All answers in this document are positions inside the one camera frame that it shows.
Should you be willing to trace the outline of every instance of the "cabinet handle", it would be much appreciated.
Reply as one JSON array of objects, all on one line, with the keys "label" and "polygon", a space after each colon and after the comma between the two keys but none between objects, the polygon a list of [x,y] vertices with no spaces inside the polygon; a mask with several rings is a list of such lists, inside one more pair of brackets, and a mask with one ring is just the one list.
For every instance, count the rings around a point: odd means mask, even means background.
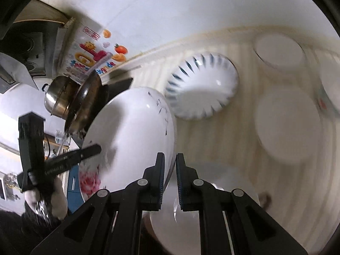
[{"label": "cabinet handle", "polygon": [[74,187],[75,187],[75,177],[73,177],[73,181],[72,181],[72,190],[74,191]]}]

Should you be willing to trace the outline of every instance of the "person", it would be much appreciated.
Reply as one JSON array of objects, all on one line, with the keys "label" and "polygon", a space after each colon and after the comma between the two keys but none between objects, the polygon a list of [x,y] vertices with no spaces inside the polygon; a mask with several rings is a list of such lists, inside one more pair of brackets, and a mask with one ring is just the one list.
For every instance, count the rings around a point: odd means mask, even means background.
[{"label": "person", "polygon": [[1,255],[29,255],[70,214],[62,182],[56,177],[53,184],[53,191],[48,197],[48,221],[36,213],[35,204],[41,199],[36,188],[25,192],[25,212],[21,216],[15,212],[0,211]]}]

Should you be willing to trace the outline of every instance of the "hand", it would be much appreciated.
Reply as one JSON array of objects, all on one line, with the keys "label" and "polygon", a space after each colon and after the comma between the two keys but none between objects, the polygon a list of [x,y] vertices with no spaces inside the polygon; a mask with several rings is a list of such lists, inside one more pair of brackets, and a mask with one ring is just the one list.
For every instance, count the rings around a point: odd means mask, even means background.
[{"label": "hand", "polygon": [[[54,192],[51,196],[51,213],[55,218],[63,220],[67,216],[67,198],[64,195],[61,180],[56,177],[53,183]],[[33,212],[35,212],[35,204],[40,201],[40,198],[40,192],[37,188],[25,192],[25,200]]]}]

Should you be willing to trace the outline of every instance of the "countertop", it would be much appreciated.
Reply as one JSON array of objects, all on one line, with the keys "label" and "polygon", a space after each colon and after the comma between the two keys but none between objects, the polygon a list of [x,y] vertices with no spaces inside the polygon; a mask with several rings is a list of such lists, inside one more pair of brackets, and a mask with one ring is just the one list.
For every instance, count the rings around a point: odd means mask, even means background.
[{"label": "countertop", "polygon": [[307,67],[293,79],[267,76],[258,66],[249,39],[222,44],[199,42],[194,49],[145,62],[115,80],[132,76],[131,87],[147,86],[161,93],[171,71],[186,57],[211,51],[227,56],[240,76],[233,101],[211,118],[199,121],[177,119],[176,152],[184,153],[186,163],[214,162],[236,166],[252,182],[258,193],[272,197],[268,213],[309,253],[321,250],[340,221],[340,149],[337,149],[339,123],[320,113],[322,137],[317,156],[298,166],[287,166],[270,158],[261,147],[254,126],[259,97],[277,84],[293,84],[315,100],[320,85],[321,57],[340,64],[339,55],[299,43],[307,57]]}]

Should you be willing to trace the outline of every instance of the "cabinet door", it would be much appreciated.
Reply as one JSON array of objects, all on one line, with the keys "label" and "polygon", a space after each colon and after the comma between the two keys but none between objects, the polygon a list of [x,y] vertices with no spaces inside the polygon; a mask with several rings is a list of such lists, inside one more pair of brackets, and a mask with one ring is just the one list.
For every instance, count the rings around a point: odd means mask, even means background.
[{"label": "cabinet door", "polygon": [[78,170],[78,165],[70,169],[68,175],[67,191],[80,193]]},{"label": "cabinet door", "polygon": [[73,213],[80,206],[83,205],[84,201],[80,193],[68,191],[67,192],[67,203],[68,203],[68,208]]}]

